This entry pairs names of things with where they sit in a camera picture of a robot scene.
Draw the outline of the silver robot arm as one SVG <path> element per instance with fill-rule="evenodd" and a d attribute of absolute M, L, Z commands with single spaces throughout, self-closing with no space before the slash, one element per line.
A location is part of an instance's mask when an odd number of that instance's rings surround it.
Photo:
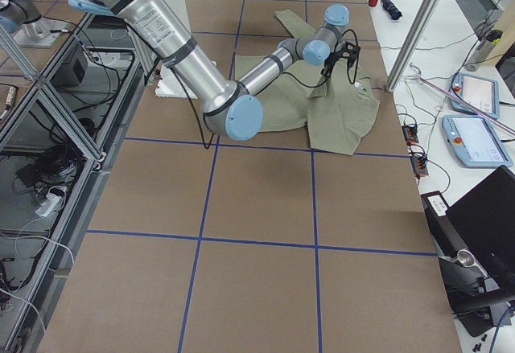
<path fill-rule="evenodd" d="M 70 6 L 106 14 L 131 25 L 202 104 L 204 124 L 214 134 L 245 141 L 262 128 L 264 109 L 256 95 L 298 60 L 320 66 L 342 44 L 348 8 L 331 5 L 313 35 L 286 39 L 241 80 L 228 80 L 207 57 L 165 0 L 68 0 Z"/>

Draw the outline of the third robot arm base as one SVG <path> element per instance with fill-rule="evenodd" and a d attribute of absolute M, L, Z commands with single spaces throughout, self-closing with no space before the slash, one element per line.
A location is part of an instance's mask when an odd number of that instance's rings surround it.
<path fill-rule="evenodd" d="M 66 21 L 44 18 L 32 0 L 1 0 L 1 26 L 20 47 L 49 48 L 68 29 Z"/>

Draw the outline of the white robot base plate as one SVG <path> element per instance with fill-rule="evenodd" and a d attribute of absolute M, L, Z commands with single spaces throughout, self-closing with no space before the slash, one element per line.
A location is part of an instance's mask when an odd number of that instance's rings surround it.
<path fill-rule="evenodd" d="M 180 77 L 177 78 L 175 74 L 168 68 L 162 68 L 160 72 L 160 80 L 155 90 L 157 97 L 175 97 L 186 98 L 186 93 L 192 99 L 197 99 L 197 93 L 188 87 Z"/>

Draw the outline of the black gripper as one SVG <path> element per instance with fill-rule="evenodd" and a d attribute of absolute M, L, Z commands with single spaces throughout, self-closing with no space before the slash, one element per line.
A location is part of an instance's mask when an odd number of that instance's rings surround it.
<path fill-rule="evenodd" d="M 347 41 L 340 47 L 336 47 L 336 49 L 325 59 L 321 74 L 323 76 L 330 76 L 336 62 L 339 60 L 346 61 L 347 73 L 349 73 L 354 63 L 359 59 L 359 55 L 360 46 L 357 43 Z"/>

